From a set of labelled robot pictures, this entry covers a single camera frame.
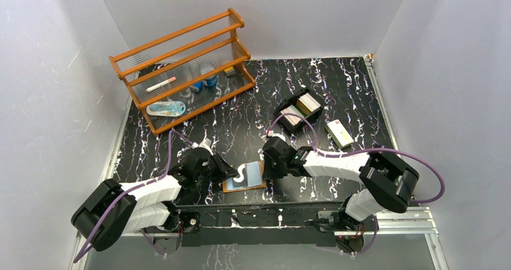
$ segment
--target white wall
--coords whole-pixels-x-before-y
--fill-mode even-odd
[[[105,0],[130,48],[233,7],[252,58],[375,52],[402,0]]]
[[[0,268],[67,269],[127,101],[102,0],[0,0]]]
[[[431,161],[450,269],[509,269],[511,0],[403,0],[375,55],[401,149]],[[428,172],[419,198],[436,194]]]

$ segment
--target metal frame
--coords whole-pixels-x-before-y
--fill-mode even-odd
[[[384,116],[384,120],[386,126],[389,130],[390,137],[392,139],[392,143],[394,148],[397,147],[396,140],[394,138],[394,134],[392,131],[392,127],[390,125],[390,120],[387,115],[387,111],[385,106],[383,105],[383,101],[381,100],[380,90],[378,88],[378,83],[376,81],[376,76],[374,73],[374,68],[372,67],[371,60],[368,57],[364,57],[365,65],[368,70],[369,79],[373,85],[373,88],[376,92],[377,100],[380,104],[381,111]],[[116,141],[112,148],[111,159],[108,163],[108,166],[105,169],[105,173],[103,175],[103,179],[111,178],[113,176],[113,170],[116,161],[116,154],[119,152],[121,147],[122,136],[124,133],[124,129],[126,127],[126,120],[128,119],[128,115],[130,112],[132,99],[128,98],[127,107],[124,111],[122,117],[122,123],[119,127],[118,135],[116,137]],[[434,267],[437,270],[448,270],[447,263],[445,261],[444,253],[442,251],[442,247],[438,240],[438,230],[436,228],[436,224],[434,223],[433,216],[431,215],[431,211],[429,207],[409,207],[408,211],[403,214],[393,213],[389,211],[382,211],[377,213],[378,224],[380,226],[380,230],[378,234],[424,234],[428,249],[430,250],[431,259],[433,261]],[[354,231],[337,231],[333,233],[336,236],[354,236]],[[365,234],[373,234],[371,231],[367,231]],[[123,234],[124,237],[140,237],[143,238],[140,233],[127,233]],[[152,234],[154,237],[177,237],[176,233],[156,233]],[[76,256],[80,248],[83,246],[85,242],[85,238],[77,233],[77,242],[75,246],[75,251],[73,253],[72,259]],[[88,255],[86,254],[78,263],[73,264],[69,267],[69,270],[83,270],[85,268],[87,262]]]

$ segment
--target purple cable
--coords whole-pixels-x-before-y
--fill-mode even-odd
[[[282,115],[277,117],[275,119],[275,121],[273,121],[273,123],[272,123],[272,125],[270,125],[270,129],[268,131],[272,130],[273,127],[275,126],[275,124],[277,124],[277,121],[279,119],[283,118],[286,115],[296,116],[296,117],[300,118],[303,122],[305,122],[307,124],[307,126],[309,126],[309,128],[312,130],[312,133],[314,134],[314,139],[312,140],[311,146],[314,145],[314,147],[315,147],[316,146],[316,142],[318,141],[318,135],[316,134],[316,131],[312,127],[312,124],[310,124],[310,122],[307,119],[303,118],[303,116],[296,115],[294,113],[283,113]]]
[[[147,236],[147,234],[145,233],[145,229],[140,229],[140,232],[144,235],[147,242],[149,242],[149,244],[152,245],[152,247],[156,250],[156,252],[158,252],[158,254],[165,256],[165,252],[162,249],[160,249],[158,246],[154,245],[154,243],[151,241],[149,236]]]
[[[372,219],[374,220],[374,233],[372,234],[372,239],[366,248],[360,250],[360,252],[357,252],[357,255],[365,253],[376,240],[376,232],[380,229],[380,226],[378,225],[378,219],[376,218],[376,215],[373,215]]]
[[[403,152],[403,151],[397,151],[397,150],[392,149],[392,148],[368,148],[368,149],[363,149],[361,151],[348,152],[346,154],[343,154],[341,157],[349,157],[351,155],[363,154],[364,152],[382,152],[382,151],[391,152],[393,154],[401,154],[401,155],[404,155],[405,157],[409,157],[411,159],[414,159],[417,162],[420,162],[423,165],[425,165],[426,167],[428,167],[434,173],[434,175],[438,178],[438,181],[440,182],[440,192],[436,196],[434,196],[432,198],[429,198],[429,199],[411,199],[411,201],[419,203],[419,204],[421,204],[421,203],[431,203],[431,202],[434,202],[434,201],[438,200],[439,198],[441,198],[444,195],[444,192],[445,192],[445,182],[444,182],[444,178],[442,178],[440,173],[432,165],[430,165],[428,162],[426,162],[425,160],[423,160],[423,159],[421,159],[419,157],[416,157],[414,155],[411,155],[409,153],[406,153],[406,152]]]
[[[123,196],[129,194],[130,192],[136,190],[136,189],[140,189],[141,187],[143,186],[146,186],[147,184],[152,184],[152,183],[155,183],[156,181],[158,180],[161,180],[162,178],[166,177],[169,170],[170,170],[170,167],[171,167],[171,158],[172,158],[172,134],[175,133],[177,134],[180,138],[182,138],[185,142],[189,143],[189,144],[193,144],[189,139],[187,139],[186,137],[184,137],[182,134],[178,133],[177,131],[175,130],[171,130],[169,131],[169,158],[167,160],[167,165],[165,166],[165,170],[163,171],[163,174],[155,179],[152,179],[146,183],[141,183],[141,184],[138,184],[128,190],[125,190],[124,192],[122,192],[119,196],[117,196],[117,198],[115,198],[113,200],[113,202],[108,206],[108,208],[105,210],[105,212],[103,213],[103,215],[101,215],[100,219],[98,220],[98,222],[96,223],[96,225],[94,226],[94,228],[92,229],[92,231],[90,232],[89,236],[87,237],[87,240],[85,241],[85,243],[83,244],[83,246],[81,247],[80,251],[78,252],[77,256],[74,258],[73,260],[73,263],[76,263],[78,261],[80,261],[80,259],[85,255],[87,254],[87,252],[90,251],[90,249],[92,249],[92,246],[89,246],[90,242],[92,241],[92,239],[94,238],[94,236],[96,235],[96,233],[98,232],[98,229],[99,227],[101,226],[101,224],[103,223],[103,221],[105,220],[105,218],[107,217],[108,213],[110,213],[110,211],[113,209],[113,207],[122,199]]]

